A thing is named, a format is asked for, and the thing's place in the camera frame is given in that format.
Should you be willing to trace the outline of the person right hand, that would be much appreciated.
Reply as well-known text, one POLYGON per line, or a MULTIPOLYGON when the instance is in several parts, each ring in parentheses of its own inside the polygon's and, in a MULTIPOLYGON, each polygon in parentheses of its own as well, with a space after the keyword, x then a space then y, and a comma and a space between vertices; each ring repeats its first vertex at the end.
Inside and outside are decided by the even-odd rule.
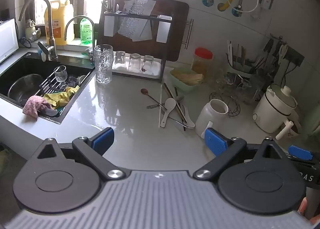
POLYGON ((308 201, 307 198, 305 197, 302 202, 300 203, 298 213, 301 214, 302 216, 305 215, 306 209, 308 207, 308 201))

